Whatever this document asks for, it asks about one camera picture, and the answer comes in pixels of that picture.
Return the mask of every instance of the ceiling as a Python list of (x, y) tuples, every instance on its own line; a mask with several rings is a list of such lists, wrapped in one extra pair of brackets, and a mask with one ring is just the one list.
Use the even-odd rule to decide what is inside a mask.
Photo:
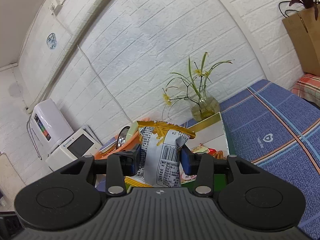
[(23, 39), (44, 0), (0, 0), (0, 68), (18, 61)]

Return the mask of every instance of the gray ribbed surface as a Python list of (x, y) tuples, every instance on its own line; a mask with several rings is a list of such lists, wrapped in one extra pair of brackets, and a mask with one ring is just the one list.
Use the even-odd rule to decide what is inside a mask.
[(243, 229), (220, 214), (211, 199), (195, 197), (187, 188), (165, 188), (161, 195), (157, 190), (133, 188), (129, 195), (107, 201), (84, 225), (60, 232), (26, 229), (15, 240), (308, 239), (296, 228), (278, 233)]

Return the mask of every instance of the gray cable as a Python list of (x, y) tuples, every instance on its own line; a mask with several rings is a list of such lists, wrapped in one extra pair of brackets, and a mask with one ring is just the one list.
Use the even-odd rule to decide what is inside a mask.
[[(58, 20), (58, 18), (53, 15), (54, 18), (57, 20), (57, 22), (66, 30), (67, 33), (69, 33), (69, 35), (73, 36), (73, 34)], [(100, 81), (100, 83), (102, 84), (102, 86), (104, 87), (104, 89), (108, 92), (108, 94), (111, 96), (111, 98), (116, 102), (116, 104), (118, 105), (118, 107), (120, 108), (121, 112), (124, 114), (124, 116), (129, 120), (130, 123), (133, 123), (133, 121), (130, 119), (130, 117), (126, 114), (126, 112), (124, 111), (124, 109), (122, 108), (122, 106), (120, 105), (120, 103), (118, 102), (118, 100), (111, 94), (111, 92), (108, 90), (107, 86), (105, 85), (105, 83), (102, 81), (102, 79), (100, 78), (100, 76), (97, 74), (96, 70), (93, 68), (89, 58), (87, 57), (87, 55), (82, 51), (82, 49), (80, 48), (80, 46), (77, 44), (77, 47), (79, 49), (79, 51), (81, 52), (81, 54), (85, 57), (85, 59), (87, 60), (91, 70), (94, 72), (94, 74), (96, 75), (97, 79)]]
[(39, 153), (38, 147), (37, 147), (37, 145), (36, 145), (36, 141), (35, 141), (35, 139), (33, 138), (33, 134), (32, 134), (31, 128), (30, 128), (31, 116), (32, 116), (32, 114), (30, 115), (29, 120), (28, 120), (28, 122), (27, 122), (27, 132), (28, 132), (30, 141), (31, 141), (31, 143), (32, 143), (32, 145), (33, 145), (36, 153), (37, 153), (38, 158), (40, 158), (40, 160), (42, 160), (42, 157), (41, 157), (41, 155), (40, 155), (40, 153)]

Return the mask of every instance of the white electrical fixture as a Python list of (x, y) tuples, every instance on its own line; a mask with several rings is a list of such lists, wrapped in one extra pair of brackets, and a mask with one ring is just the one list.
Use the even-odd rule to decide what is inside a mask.
[(51, 11), (51, 15), (57, 16), (57, 14), (60, 12), (62, 5), (59, 0), (49, 0), (51, 2), (49, 6), (49, 10)]
[(56, 171), (84, 155), (96, 154), (101, 146), (91, 135), (80, 128), (55, 149), (45, 161), (53, 171)]
[(50, 98), (35, 106), (29, 123), (31, 132), (43, 145), (45, 155), (73, 134), (73, 129)]

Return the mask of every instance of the round wall decal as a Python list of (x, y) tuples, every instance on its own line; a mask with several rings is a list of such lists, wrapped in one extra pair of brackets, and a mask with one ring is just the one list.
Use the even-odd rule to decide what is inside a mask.
[(54, 33), (51, 33), (47, 37), (47, 45), (48, 45), (49, 49), (55, 49), (55, 47), (57, 46), (57, 39), (56, 39), (56, 35)]

